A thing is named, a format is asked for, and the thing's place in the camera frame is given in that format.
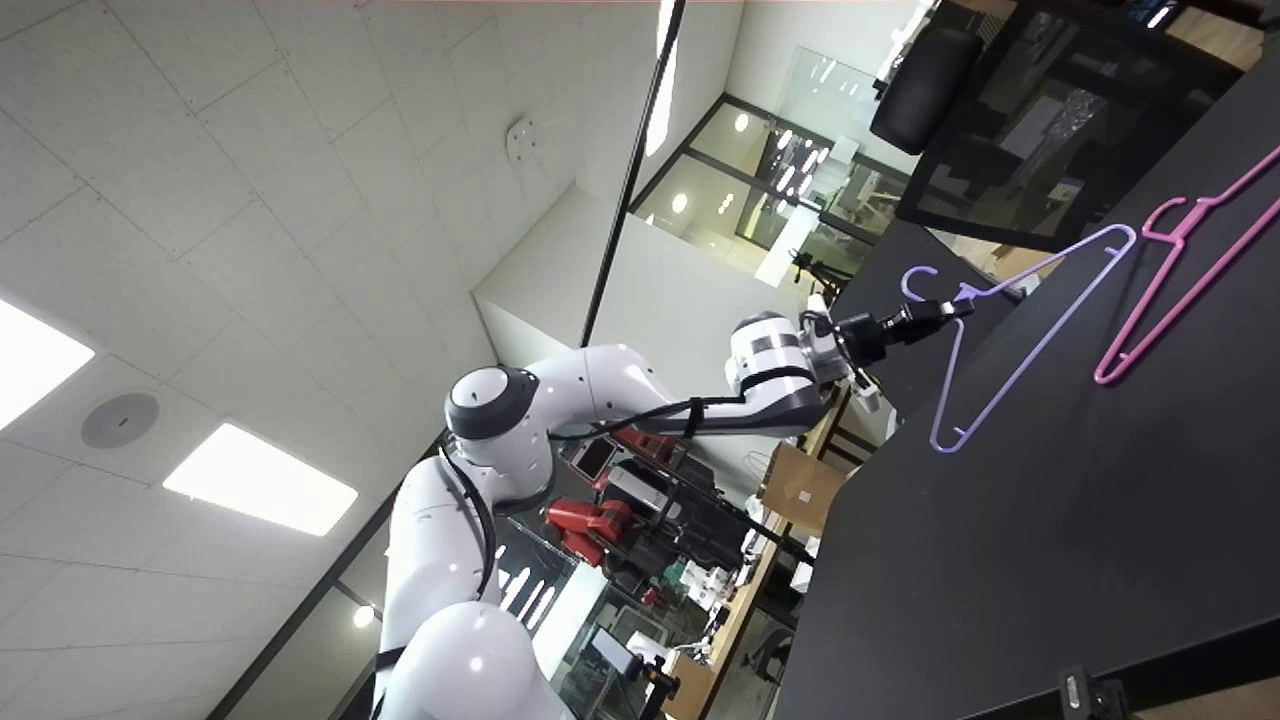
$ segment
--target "purple hanger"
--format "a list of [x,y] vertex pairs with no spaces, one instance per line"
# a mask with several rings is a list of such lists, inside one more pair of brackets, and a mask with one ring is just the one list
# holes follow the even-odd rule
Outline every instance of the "purple hanger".
[[[1254,158],[1230,189],[1222,189],[1220,195],[1173,195],[1163,198],[1147,221],[1145,221],[1145,241],[1152,244],[1167,244],[1167,254],[1159,262],[1159,273],[1152,274],[1152,284],[1145,287],[1145,295],[1131,302],[1129,318],[1120,325],[1111,347],[1103,352],[1103,360],[1092,369],[1097,384],[1120,384],[1157,345],[1159,336],[1167,336],[1186,311],[1191,302],[1265,235],[1265,227],[1280,214],[1280,198],[1271,198],[1271,208],[1265,214],[1254,214],[1247,224],[1243,235],[1237,235],[1237,244],[1229,244],[1229,250],[1220,259],[1213,259],[1213,269],[1152,325],[1147,336],[1141,336],[1131,347],[1129,341],[1136,336],[1136,325],[1147,316],[1152,298],[1163,293],[1173,269],[1185,259],[1191,231],[1229,198],[1237,198],[1247,184],[1254,184],[1271,163],[1280,163],[1280,146],[1271,146],[1265,158]],[[1163,221],[1163,213],[1191,202],[1186,214],[1181,224],[1173,224],[1167,231],[1159,231],[1157,224]]]
[[[948,357],[948,372],[945,372],[945,388],[940,388],[940,399],[935,399],[935,410],[931,410],[931,429],[929,429],[929,442],[945,457],[959,452],[984,424],[988,417],[1003,405],[1003,396],[1012,390],[1012,384],[1041,360],[1041,352],[1050,345],[1050,336],[1074,316],[1074,306],[1116,273],[1116,262],[1131,250],[1136,244],[1136,231],[1129,224],[1107,224],[1069,248],[1059,248],[1057,254],[1044,254],[1041,262],[1008,274],[1003,284],[992,284],[992,287],[973,287],[973,284],[959,284],[954,298],[966,298],[966,302],[980,302],[980,298],[992,298],[996,293],[1008,293],[1012,284],[1026,279],[1031,273],[1057,262],[1057,259],[1069,259],[1099,241],[1107,241],[1111,231],[1125,235],[1125,244],[1103,244],[1103,250],[1111,254],[1097,274],[1092,284],[1069,302],[1069,311],[1059,318],[1050,318],[1050,328],[1037,341],[1037,347],[1008,372],[1008,379],[992,390],[992,399],[966,419],[966,424],[952,424],[948,437],[945,437],[945,417],[948,417],[948,405],[952,405],[952,379],[954,379],[954,365],[959,365],[959,347],[964,347],[964,316],[954,316],[954,341],[952,341],[952,357]],[[912,287],[912,274],[935,274],[931,262],[914,262],[905,273],[898,279],[898,293],[906,298],[924,298],[914,287]]]

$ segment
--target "ceiling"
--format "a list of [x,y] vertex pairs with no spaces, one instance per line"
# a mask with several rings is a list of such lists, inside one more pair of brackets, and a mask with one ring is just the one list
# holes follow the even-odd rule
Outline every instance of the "ceiling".
[[[0,431],[0,717],[202,717],[493,360],[467,287],[580,166],[601,11],[4,0],[0,295],[96,360]],[[505,127],[530,113],[539,157]],[[129,446],[81,419],[161,399]],[[161,481],[221,419],[358,490],[323,538]]]

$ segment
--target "pink hanger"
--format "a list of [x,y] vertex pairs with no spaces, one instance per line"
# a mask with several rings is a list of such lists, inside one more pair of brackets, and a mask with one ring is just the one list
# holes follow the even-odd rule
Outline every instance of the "pink hanger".
[[1131,311],[1120,325],[1120,330],[1116,330],[1111,347],[1103,352],[1103,360],[1092,369],[1097,384],[1120,384],[1120,377],[1129,377],[1191,311],[1191,302],[1265,235],[1265,227],[1280,214],[1280,198],[1271,198],[1271,208],[1265,214],[1254,214],[1247,224],[1247,231],[1237,235],[1237,244],[1220,259],[1213,259],[1213,269],[1157,318],[1157,328],[1147,336],[1141,336],[1136,345],[1129,345],[1136,336],[1136,325],[1147,316],[1152,298],[1163,293],[1173,269],[1185,259],[1191,231],[1220,202],[1237,198],[1247,184],[1254,184],[1271,163],[1280,163],[1280,146],[1271,146],[1259,163],[1252,163],[1220,195],[1194,195],[1186,214],[1181,224],[1173,224],[1167,231],[1159,231],[1157,224],[1163,221],[1163,213],[1186,202],[1186,195],[1163,198],[1145,221],[1141,241],[1167,244],[1167,254],[1163,254],[1159,273],[1152,274],[1152,284],[1145,287],[1145,295],[1131,302]]

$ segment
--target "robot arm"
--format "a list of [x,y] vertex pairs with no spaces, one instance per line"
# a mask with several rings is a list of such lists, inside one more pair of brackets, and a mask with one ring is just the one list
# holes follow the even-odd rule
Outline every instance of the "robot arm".
[[494,608],[493,510],[551,482],[551,437],[639,424],[646,431],[800,437],[829,407],[847,360],[935,330],[954,316],[869,316],[833,325],[800,316],[743,318],[724,369],[737,396],[671,399],[639,352],[580,347],[530,369],[480,369],[448,405],[448,446],[419,458],[391,506],[375,717],[382,720],[559,720],[530,638]]

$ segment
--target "clothes hanger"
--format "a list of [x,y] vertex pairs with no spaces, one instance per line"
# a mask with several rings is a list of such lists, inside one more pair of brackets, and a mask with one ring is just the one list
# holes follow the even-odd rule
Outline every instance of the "clothes hanger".
[[[935,399],[935,410],[931,410],[931,429],[929,429],[929,442],[940,452],[940,457],[954,457],[984,424],[988,417],[1003,405],[1003,396],[1018,384],[1018,377],[1041,360],[1041,352],[1057,341],[1057,330],[1084,306],[1084,298],[1116,273],[1116,262],[1136,248],[1136,231],[1129,224],[1107,224],[1050,254],[1044,254],[1041,262],[992,284],[992,287],[973,287],[973,284],[959,284],[954,298],[966,298],[966,302],[980,302],[980,298],[992,298],[1001,293],[1008,293],[1012,284],[1026,279],[1031,273],[1046,269],[1046,262],[1059,262],[1084,248],[1103,248],[1111,259],[1088,279],[1088,287],[1069,302],[1069,311],[1059,318],[1050,318],[1050,328],[1037,341],[1037,347],[1003,377],[1003,384],[988,396],[988,405],[966,419],[966,424],[948,424],[948,405],[952,405],[952,379],[954,379],[954,365],[959,365],[959,347],[964,347],[964,316],[954,316],[954,336],[952,336],[952,352],[948,352],[948,369],[945,369],[945,388],[940,388],[940,399]],[[905,298],[924,298],[924,293],[912,287],[914,274],[935,274],[931,262],[914,262],[898,274],[898,293]]]
[[[1152,284],[1145,287],[1145,295],[1131,302],[1129,318],[1120,325],[1120,330],[1107,345],[1107,352],[1099,357],[1099,365],[1092,369],[1097,384],[1120,384],[1191,311],[1191,302],[1265,235],[1265,227],[1280,214],[1280,195],[1271,198],[1271,208],[1265,214],[1254,214],[1243,227],[1243,235],[1237,235],[1229,244],[1222,254],[1213,259],[1213,269],[1152,325],[1147,336],[1129,345],[1136,336],[1136,325],[1147,316],[1147,306],[1163,293],[1173,269],[1185,259],[1191,231],[1216,208],[1230,202],[1247,184],[1254,184],[1277,163],[1280,163],[1280,146],[1271,146],[1265,158],[1254,158],[1230,189],[1222,189],[1216,195],[1194,195],[1194,198],[1173,195],[1145,221],[1141,235],[1152,244],[1167,244],[1167,254],[1163,254],[1159,273],[1152,274]],[[1191,202],[1186,214],[1181,224],[1173,224],[1167,231],[1157,227],[1181,202]]]

